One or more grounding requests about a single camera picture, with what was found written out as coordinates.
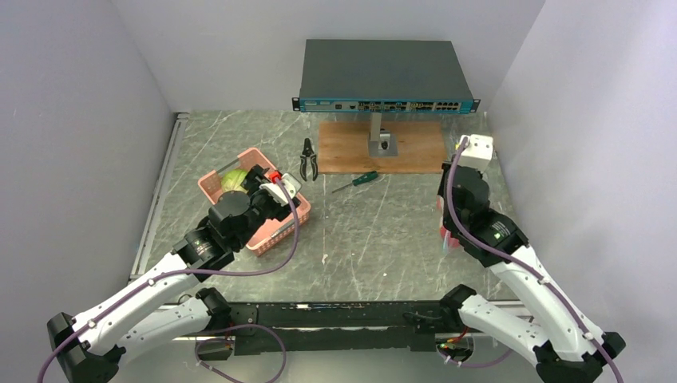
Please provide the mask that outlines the clear zip top bag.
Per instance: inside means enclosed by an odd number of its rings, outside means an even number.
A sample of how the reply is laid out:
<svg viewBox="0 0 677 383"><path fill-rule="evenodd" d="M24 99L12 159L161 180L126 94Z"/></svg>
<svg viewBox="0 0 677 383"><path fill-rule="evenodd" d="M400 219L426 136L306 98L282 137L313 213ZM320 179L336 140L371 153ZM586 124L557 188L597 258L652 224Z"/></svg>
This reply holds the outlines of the clear zip top bag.
<svg viewBox="0 0 677 383"><path fill-rule="evenodd" d="M437 210L440 213L439 219L439 232L442 239L442 250L445 254L449 253L452 249L458 248L460 243L456 238L454 238L450 231L447 230L444 226L444 198L437 196Z"/></svg>

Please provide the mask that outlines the red round fruit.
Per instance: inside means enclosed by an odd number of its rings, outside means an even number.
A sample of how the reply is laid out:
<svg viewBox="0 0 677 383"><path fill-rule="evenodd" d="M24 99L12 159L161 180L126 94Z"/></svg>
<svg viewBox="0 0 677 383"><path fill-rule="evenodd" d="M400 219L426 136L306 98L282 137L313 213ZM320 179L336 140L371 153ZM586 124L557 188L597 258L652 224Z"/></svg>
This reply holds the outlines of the red round fruit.
<svg viewBox="0 0 677 383"><path fill-rule="evenodd" d="M443 251L448 251L449 246L453 241L453 237L451 236L450 232L444 226L444 199L440 196L437 197L437 209L441 213L441 217L440 217L440 221L439 221L439 231L440 231L440 236L441 236L441 239L442 239L442 249L443 249Z"/></svg>

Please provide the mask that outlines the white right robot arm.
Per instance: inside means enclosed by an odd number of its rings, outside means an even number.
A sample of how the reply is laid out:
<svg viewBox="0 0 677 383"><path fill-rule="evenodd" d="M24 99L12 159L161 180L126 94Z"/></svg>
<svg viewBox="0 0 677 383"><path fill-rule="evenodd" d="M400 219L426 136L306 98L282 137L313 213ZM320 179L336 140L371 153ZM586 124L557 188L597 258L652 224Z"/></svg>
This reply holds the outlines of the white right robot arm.
<svg viewBox="0 0 677 383"><path fill-rule="evenodd" d="M626 346L579 310L552 280L527 236L489 202L489 185L474 168L442 165L438 195L442 226L464 252L497 276L532 317L528 322L463 284L440 301L440 320L450 331L479 330L527 360L543 382L594 382Z"/></svg>

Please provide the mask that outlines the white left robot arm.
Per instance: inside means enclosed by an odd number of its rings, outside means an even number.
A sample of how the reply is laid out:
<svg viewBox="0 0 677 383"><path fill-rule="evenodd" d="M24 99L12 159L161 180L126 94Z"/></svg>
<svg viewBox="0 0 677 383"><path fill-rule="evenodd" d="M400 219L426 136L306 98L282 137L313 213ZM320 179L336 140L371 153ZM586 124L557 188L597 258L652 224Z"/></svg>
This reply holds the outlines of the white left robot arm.
<svg viewBox="0 0 677 383"><path fill-rule="evenodd" d="M214 288L197 291L167 312L159 308L213 275L227 276L224 268L266 222L292 216L299 227L300 189L290 173L253 166L241 190L223 193L146 274L86 311L52 317L47 323L52 352L37 380L57 361L70 382L108 382L123 364L163 342L227 332L234 323L232 308Z"/></svg>

